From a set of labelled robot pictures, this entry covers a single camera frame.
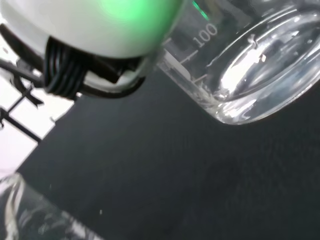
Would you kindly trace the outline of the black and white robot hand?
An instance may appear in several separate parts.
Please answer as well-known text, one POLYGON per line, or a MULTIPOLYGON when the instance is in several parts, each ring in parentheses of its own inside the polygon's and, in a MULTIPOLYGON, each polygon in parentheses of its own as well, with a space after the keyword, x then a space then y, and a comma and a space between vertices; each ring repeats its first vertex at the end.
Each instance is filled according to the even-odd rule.
POLYGON ((161 57, 185 0, 3 0, 0 35, 40 72, 1 66, 46 93, 107 99, 137 91, 161 57))

